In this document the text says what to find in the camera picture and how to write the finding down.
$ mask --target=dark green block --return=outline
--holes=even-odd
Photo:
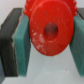
[[[27,74],[27,67],[30,56],[30,36],[28,23],[28,17],[23,15],[23,18],[13,36],[18,74],[21,76],[26,76]]]
[[[74,18],[74,25],[74,35],[70,43],[70,49],[79,74],[84,76],[84,20],[77,15]]]

